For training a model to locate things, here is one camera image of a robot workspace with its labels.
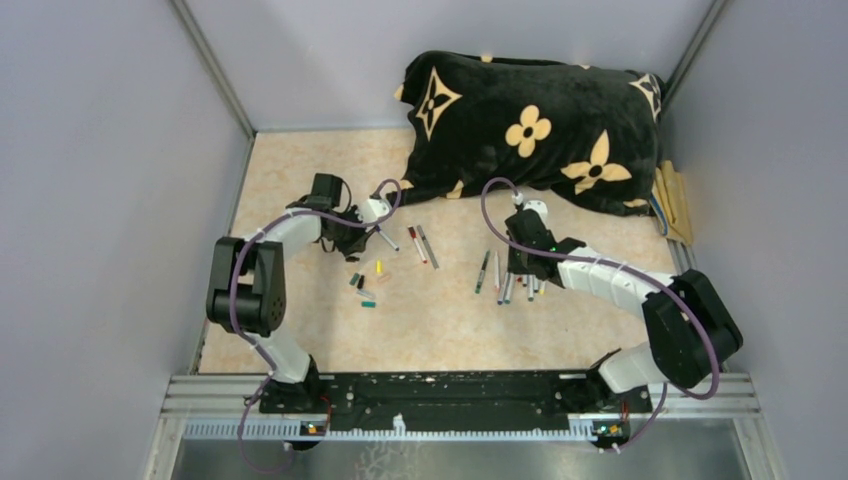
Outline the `clear pen cap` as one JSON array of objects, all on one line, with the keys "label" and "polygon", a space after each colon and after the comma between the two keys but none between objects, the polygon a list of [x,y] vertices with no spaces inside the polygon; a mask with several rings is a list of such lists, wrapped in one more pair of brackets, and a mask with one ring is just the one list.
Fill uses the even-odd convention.
[{"label": "clear pen cap", "polygon": [[364,289],[357,289],[356,293],[369,300],[376,300],[376,295]]}]

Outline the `green ink clear pen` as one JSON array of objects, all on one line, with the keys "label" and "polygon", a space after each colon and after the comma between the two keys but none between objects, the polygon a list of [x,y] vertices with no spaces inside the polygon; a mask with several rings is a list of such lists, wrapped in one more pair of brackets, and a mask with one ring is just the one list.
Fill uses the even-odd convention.
[{"label": "green ink clear pen", "polygon": [[479,272],[478,272],[478,275],[477,275],[477,278],[476,278],[475,287],[474,287],[474,293],[475,294],[479,294],[482,290],[482,286],[483,286],[483,283],[484,283],[484,280],[485,280],[485,277],[486,277],[487,267],[488,267],[488,263],[489,263],[490,258],[491,258],[491,251],[487,250],[484,254],[484,257],[483,257],[483,260],[482,260],[482,263],[481,263],[481,266],[480,266],[480,269],[479,269]]}]

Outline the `barcode white blue pen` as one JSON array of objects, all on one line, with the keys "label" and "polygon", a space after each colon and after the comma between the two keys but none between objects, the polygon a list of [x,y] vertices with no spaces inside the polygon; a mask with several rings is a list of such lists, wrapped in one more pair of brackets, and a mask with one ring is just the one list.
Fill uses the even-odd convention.
[{"label": "barcode white blue pen", "polygon": [[506,282],[509,279],[509,275],[510,275],[509,272],[507,272],[504,275],[504,278],[503,278],[503,281],[502,281],[502,284],[501,284],[501,290],[500,290],[500,292],[498,292],[498,299],[497,299],[498,305],[505,305],[504,304],[504,293],[505,293],[505,290],[506,290]]}]

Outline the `green capped white marker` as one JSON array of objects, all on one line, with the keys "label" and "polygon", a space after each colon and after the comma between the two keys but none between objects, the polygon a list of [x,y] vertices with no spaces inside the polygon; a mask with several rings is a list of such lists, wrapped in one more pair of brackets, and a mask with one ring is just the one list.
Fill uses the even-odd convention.
[{"label": "green capped white marker", "polygon": [[510,274],[509,279],[506,282],[506,290],[505,290],[505,293],[504,293],[504,304],[505,305],[508,305],[508,304],[511,303],[515,283],[516,283],[516,277],[514,275]]}]

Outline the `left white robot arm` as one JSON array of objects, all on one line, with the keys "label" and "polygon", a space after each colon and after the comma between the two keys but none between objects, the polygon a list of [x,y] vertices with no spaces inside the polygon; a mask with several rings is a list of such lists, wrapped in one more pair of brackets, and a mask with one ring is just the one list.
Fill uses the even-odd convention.
[{"label": "left white robot arm", "polygon": [[359,204],[340,207],[347,183],[318,173],[309,193],[267,225],[214,245],[206,299],[207,319],[246,341],[268,364],[271,380],[285,384],[283,401],[297,413],[319,404],[320,386],[308,378],[311,356],[284,323],[285,264],[313,244],[328,242],[347,262],[363,256],[378,226],[400,206],[399,181],[382,181]]}]

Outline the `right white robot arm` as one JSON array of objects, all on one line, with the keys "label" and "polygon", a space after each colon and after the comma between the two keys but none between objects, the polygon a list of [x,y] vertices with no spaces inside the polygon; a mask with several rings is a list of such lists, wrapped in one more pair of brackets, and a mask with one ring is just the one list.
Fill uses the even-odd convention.
[{"label": "right white robot arm", "polygon": [[700,271],[644,271],[603,257],[583,241],[558,241],[531,208],[508,217],[505,226],[510,271],[590,294],[644,322],[646,342],[611,352],[589,370],[586,397],[600,412],[614,411],[628,391],[647,384],[670,382],[691,389],[744,344],[720,295]]}]

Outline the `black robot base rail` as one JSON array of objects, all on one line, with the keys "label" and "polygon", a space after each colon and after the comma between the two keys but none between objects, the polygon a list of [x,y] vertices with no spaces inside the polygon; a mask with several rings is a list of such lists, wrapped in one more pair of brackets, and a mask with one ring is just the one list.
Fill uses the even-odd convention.
[{"label": "black robot base rail", "polygon": [[653,409],[646,387],[614,394],[583,370],[310,373],[266,385],[263,414],[326,414],[333,432],[566,430],[577,414],[620,420]]}]

